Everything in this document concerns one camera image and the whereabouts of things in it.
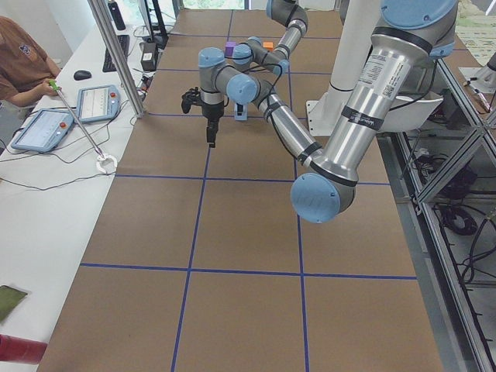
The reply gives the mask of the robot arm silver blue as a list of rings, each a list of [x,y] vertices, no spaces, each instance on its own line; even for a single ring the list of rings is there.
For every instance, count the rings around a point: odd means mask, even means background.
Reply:
[[[266,14],[285,28],[277,44],[269,49],[262,39],[251,36],[234,47],[231,61],[243,73],[251,67],[262,67],[279,78],[288,72],[290,56],[308,31],[308,17],[297,1],[268,1]]]
[[[291,53],[308,31],[307,14],[296,1],[268,2],[267,16],[286,29],[273,50],[251,38],[236,46],[231,59],[215,47],[199,52],[194,104],[208,121],[209,146],[215,145],[226,98],[255,105],[286,150],[308,168],[291,187],[294,210],[312,223],[334,219],[352,204],[360,161],[394,110],[411,69],[452,52],[457,7],[455,1],[344,1],[334,71],[345,79],[345,95],[338,101],[339,114],[324,112],[331,131],[327,143],[320,144],[270,82],[247,73],[256,66],[285,74]]]

